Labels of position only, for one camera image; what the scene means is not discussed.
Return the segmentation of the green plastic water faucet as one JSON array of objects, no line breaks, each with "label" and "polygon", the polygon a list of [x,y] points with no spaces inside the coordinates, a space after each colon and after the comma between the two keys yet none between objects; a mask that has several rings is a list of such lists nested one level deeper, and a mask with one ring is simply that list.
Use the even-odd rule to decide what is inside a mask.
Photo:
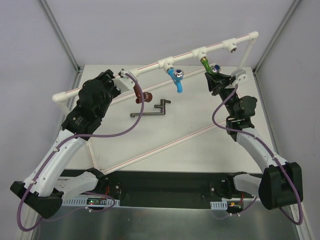
[{"label": "green plastic water faucet", "polygon": [[206,57],[201,58],[200,62],[208,74],[217,75],[221,71],[220,65],[216,63],[213,63],[212,65],[210,65]]}]

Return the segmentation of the white PVC pipe frame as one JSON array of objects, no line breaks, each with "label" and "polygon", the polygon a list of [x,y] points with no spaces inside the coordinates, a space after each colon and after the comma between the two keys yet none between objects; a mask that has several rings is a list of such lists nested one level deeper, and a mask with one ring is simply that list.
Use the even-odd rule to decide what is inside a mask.
[{"label": "white PVC pipe frame", "polygon": [[[234,53],[238,48],[237,44],[248,41],[247,47],[246,47],[244,54],[238,64],[238,67],[237,67],[237,69],[240,69],[244,66],[244,64],[250,54],[250,51],[251,51],[253,45],[255,44],[255,42],[257,41],[258,37],[259,37],[259,33],[257,31],[253,31],[253,32],[250,32],[250,33],[248,33],[244,36],[241,36],[241,37],[226,39],[222,42],[215,43],[210,46],[202,46],[202,47],[193,49],[189,52],[186,52],[186,53],[183,53],[180,55],[169,56],[169,57],[160,59],[155,63],[149,64],[149,65],[146,65],[146,66],[143,66],[140,68],[133,68],[133,69],[130,69],[129,71],[132,74],[134,74],[135,77],[139,77],[142,74],[145,74],[145,73],[157,70],[157,69],[163,69],[165,72],[167,72],[170,68],[174,67],[175,63],[180,62],[180,61],[196,58],[201,62],[203,59],[208,58],[207,53],[209,53],[209,52],[217,51],[220,49],[226,49],[228,51],[228,53]],[[205,71],[205,68],[203,67],[201,69],[194,71],[194,74],[193,74],[193,72],[187,73],[185,75],[186,76],[185,78],[191,77],[195,74],[202,73],[204,71]],[[121,81],[123,81],[123,80],[120,80],[119,82],[125,86],[125,90],[130,91],[131,89],[133,89],[133,83],[131,83],[131,85],[129,85],[128,83],[124,82],[124,84],[123,84]],[[156,88],[159,88],[159,87],[171,84],[171,83],[173,83],[172,80],[170,80],[170,82],[169,82],[169,80],[167,80],[162,83],[158,83],[154,86],[147,87],[144,91],[150,92],[153,89],[156,89]],[[55,102],[57,104],[57,106],[60,108],[60,110],[62,111],[62,113],[65,116],[67,116],[69,114],[69,112],[71,111],[67,107],[67,100],[69,100],[73,97],[76,97],[81,89],[82,89],[81,87],[78,87],[78,88],[72,89],[67,92],[63,91],[63,92],[56,93],[52,96],[52,101]],[[121,101],[131,99],[133,97],[138,98],[136,96],[136,94],[134,92],[132,92],[130,94],[116,98],[115,100],[113,100],[111,102],[111,104],[116,104]],[[85,146],[86,146],[85,149],[88,152],[89,161],[90,161],[92,167],[98,169],[99,167],[98,167],[98,163],[96,160],[92,139],[90,139],[88,141],[88,143],[85,144]]]}]

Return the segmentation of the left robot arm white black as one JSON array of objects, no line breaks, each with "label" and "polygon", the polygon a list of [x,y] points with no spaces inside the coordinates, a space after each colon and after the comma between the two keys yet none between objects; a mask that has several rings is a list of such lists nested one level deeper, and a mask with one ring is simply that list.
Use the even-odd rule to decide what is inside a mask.
[{"label": "left robot arm white black", "polygon": [[89,168],[66,182],[59,181],[72,157],[101,125],[112,100],[120,95],[108,69],[87,80],[78,92],[75,108],[61,125],[55,144],[40,165],[24,181],[14,181],[10,190],[44,219],[56,214],[62,203],[76,195],[105,191],[102,172]]}]

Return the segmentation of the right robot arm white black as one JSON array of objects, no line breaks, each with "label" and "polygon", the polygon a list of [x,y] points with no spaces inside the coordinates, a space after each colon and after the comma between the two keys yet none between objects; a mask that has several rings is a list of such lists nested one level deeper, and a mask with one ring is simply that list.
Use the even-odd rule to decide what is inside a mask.
[{"label": "right robot arm white black", "polygon": [[227,199],[242,192],[260,198],[268,209],[279,209],[303,201],[302,169],[296,162],[288,162],[276,154],[261,138],[252,124],[257,98],[249,95],[239,97],[234,75],[205,73],[208,90],[213,96],[220,96],[228,117],[222,127],[227,134],[242,146],[256,162],[262,177],[246,172],[228,175],[226,182],[218,187],[219,194]]}]

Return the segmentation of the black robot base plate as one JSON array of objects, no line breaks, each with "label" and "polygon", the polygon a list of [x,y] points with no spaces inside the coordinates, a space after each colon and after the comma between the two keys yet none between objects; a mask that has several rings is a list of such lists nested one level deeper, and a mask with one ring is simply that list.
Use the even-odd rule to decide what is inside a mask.
[{"label": "black robot base plate", "polygon": [[107,194],[122,207],[209,209],[222,196],[216,189],[224,172],[115,171],[98,182],[94,193]]}]

